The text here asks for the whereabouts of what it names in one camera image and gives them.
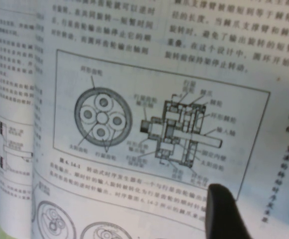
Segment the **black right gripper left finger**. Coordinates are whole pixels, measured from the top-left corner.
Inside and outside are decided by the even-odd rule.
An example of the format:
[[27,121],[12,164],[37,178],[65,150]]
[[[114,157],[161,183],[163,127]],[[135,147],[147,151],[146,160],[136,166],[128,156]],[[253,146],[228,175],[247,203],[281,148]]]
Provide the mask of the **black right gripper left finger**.
[[250,239],[251,236],[228,188],[210,184],[205,213],[207,239]]

